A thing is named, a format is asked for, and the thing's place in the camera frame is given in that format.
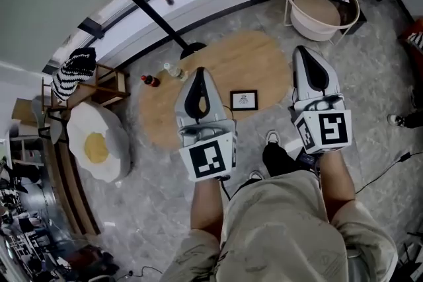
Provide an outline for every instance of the oval wooden table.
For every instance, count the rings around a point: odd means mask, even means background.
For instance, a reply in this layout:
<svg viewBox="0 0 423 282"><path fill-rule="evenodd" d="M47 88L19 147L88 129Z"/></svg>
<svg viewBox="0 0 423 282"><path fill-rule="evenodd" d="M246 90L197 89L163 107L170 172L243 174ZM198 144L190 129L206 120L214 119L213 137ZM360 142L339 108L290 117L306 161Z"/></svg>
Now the oval wooden table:
<svg viewBox="0 0 423 282"><path fill-rule="evenodd" d="M259 31L245 31L224 37L179 61L189 73L205 67L213 76L224 105L230 107L232 90L257 90L258 109L281 101L291 85L291 71L278 42ZM183 83L166 70L159 72L159 87L143 85L139 95L141 125L150 141L165 149L180 148L174 104ZM257 111L235 111L235 120Z"/></svg>

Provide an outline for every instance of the beige t-shirt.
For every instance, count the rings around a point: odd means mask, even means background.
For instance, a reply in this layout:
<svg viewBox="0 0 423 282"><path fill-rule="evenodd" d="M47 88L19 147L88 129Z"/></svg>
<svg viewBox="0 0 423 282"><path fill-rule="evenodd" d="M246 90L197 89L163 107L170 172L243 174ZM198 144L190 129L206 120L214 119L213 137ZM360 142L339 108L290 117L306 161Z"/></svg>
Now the beige t-shirt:
<svg viewBox="0 0 423 282"><path fill-rule="evenodd" d="M191 230L161 282L389 281L397 260L360 202L329 223L317 179L302 170L241 189L225 211L222 245Z"/></svg>

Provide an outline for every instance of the marble floor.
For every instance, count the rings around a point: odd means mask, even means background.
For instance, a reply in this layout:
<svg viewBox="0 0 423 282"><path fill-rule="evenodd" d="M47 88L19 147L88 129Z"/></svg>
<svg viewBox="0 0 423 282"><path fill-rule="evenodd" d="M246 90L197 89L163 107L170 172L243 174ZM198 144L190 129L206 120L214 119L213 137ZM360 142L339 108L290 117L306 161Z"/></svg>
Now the marble floor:
<svg viewBox="0 0 423 282"><path fill-rule="evenodd" d="M410 110L407 88L413 83L408 58L397 35L406 19L393 0L359 0L368 23L338 46L302 38L282 24L285 0L271 0L213 20L184 35L189 42L210 44L239 30L261 30L275 38L291 64L293 49L303 44L320 51L335 68L346 105L352 110L354 143L343 150L356 189L383 172L407 151L423 150L423 129L401 129L387 124L391 112ZM180 49L169 42L129 65L131 96L115 111L131 139L133 168L118 184L97 181L80 170L85 193L102 231L92 241L113 253L122 275L141 266L166 269L182 237L188 232L194 185L187 180L179 153L164 151L149 142L138 118L138 96L143 73L156 74L163 63L176 62ZM277 129L282 144L297 139L287 107L291 93L275 106L238 123L238 163L228 181L234 192L249 172L259 169L264 139ZM374 218L400 246L406 232L422 219L423 156L397 164L376 183L358 194ZM154 271L145 271L151 281Z"/></svg>

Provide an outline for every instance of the black and white striped cloth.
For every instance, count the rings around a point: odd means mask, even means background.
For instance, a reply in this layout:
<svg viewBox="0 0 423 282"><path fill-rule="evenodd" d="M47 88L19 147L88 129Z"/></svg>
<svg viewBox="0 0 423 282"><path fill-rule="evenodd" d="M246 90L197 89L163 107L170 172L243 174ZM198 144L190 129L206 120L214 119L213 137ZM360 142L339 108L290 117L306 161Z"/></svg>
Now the black and white striped cloth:
<svg viewBox="0 0 423 282"><path fill-rule="evenodd" d="M408 38L407 42L418 48L423 53L423 32L412 33Z"/></svg>
<svg viewBox="0 0 423 282"><path fill-rule="evenodd" d="M95 49L78 48L53 76L52 90L58 99L66 101L78 85L90 79L95 71Z"/></svg>

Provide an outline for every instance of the clear plastic bottle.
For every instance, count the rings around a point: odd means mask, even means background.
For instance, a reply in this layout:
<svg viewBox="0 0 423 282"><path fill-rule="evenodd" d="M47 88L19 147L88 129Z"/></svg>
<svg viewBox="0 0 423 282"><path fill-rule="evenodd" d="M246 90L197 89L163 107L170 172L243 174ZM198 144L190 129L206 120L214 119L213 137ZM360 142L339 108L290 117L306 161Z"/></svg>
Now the clear plastic bottle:
<svg viewBox="0 0 423 282"><path fill-rule="evenodd" d="M186 80L185 72L177 66L165 63L165 69L169 72L169 75L174 78L178 78L181 81Z"/></svg>

